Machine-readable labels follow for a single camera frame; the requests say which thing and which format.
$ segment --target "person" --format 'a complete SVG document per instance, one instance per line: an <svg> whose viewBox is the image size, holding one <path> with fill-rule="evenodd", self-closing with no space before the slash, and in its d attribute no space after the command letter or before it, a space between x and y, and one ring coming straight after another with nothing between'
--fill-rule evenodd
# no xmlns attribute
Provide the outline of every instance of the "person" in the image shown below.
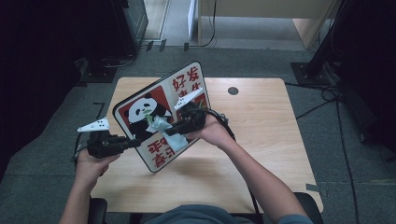
<svg viewBox="0 0 396 224"><path fill-rule="evenodd" d="M255 161L213 116L206 116L205 127L200 131L186 134L186 137L202 138L224 151L247 182L264 213L274 223L312 224L290 188ZM76 179L60 223L87 223L91 191L108 165L119 157L120 155L117 155L98 160L91 157L87 150L81 151L78 156ZM238 223L225 210L202 204L181 205L147 220L146 223L195 223L194 220L198 220L196 223Z"/></svg>

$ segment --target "board with panda picture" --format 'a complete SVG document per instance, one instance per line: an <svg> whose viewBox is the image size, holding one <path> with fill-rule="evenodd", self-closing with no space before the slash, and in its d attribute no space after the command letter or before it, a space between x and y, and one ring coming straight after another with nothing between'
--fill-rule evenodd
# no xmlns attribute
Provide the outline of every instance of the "board with panda picture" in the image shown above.
<svg viewBox="0 0 396 224"><path fill-rule="evenodd" d="M175 110L179 97L193 91L203 90L194 98L202 108L210 108L204 75L198 62L191 62L148 85L143 90L132 93L113 108L113 115L127 137L140 139L142 144L136 150L149 170L160 171L166 164L194 144L197 139L188 140L182 149L174 150L164 135L156 131L152 124L160 117L171 124L180 119Z"/></svg>

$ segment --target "panda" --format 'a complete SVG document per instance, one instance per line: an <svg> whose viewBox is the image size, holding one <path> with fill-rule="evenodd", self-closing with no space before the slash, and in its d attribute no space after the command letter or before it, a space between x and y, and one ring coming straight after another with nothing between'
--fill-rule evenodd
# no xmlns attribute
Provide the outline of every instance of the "panda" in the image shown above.
<svg viewBox="0 0 396 224"><path fill-rule="evenodd" d="M144 98L135 101L129 110L124 112L124 116L129 120L129 131L134 135L134 138L144 142L157 132L151 127L154 118L156 116L167 117L169 122L172 113L165 106L158 104L150 93L147 93Z"/></svg>

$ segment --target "panda head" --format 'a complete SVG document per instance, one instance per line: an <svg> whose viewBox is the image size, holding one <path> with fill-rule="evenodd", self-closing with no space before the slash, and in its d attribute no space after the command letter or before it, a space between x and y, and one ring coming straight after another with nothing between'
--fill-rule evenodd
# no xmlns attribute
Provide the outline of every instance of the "panda head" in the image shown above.
<svg viewBox="0 0 396 224"><path fill-rule="evenodd" d="M146 119L147 115L155 110L157 104L158 103L151 98L151 94L147 93L144 98L135 101L129 110L125 111L125 116L128 117L129 122L136 123Z"/></svg>

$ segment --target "gray carpet floor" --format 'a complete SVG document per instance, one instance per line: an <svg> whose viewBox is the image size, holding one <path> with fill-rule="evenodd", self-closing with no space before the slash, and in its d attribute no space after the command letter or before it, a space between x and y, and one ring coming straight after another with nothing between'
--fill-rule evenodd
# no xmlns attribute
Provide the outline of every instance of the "gray carpet floor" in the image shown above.
<svg viewBox="0 0 396 224"><path fill-rule="evenodd" d="M74 179L70 158L77 127L96 118L100 106L95 102L105 103L102 115L106 113L118 78L162 77L185 63L198 61L206 77L280 77L295 83L290 62L308 62L312 56L313 52L307 50L142 49L131 64L119 68L113 83L71 90L46 130L11 159L0 185L0 223L58 222ZM287 90L296 116L324 102L317 90L293 86ZM391 154L382 146L361 144L347 106L340 103L339 111L347 160L335 103L298 119L324 204L324 223L356 223L347 162L355 184L360 222L394 223L396 169L395 164L384 162ZM107 221L128 223L128 214L108 213Z"/></svg>

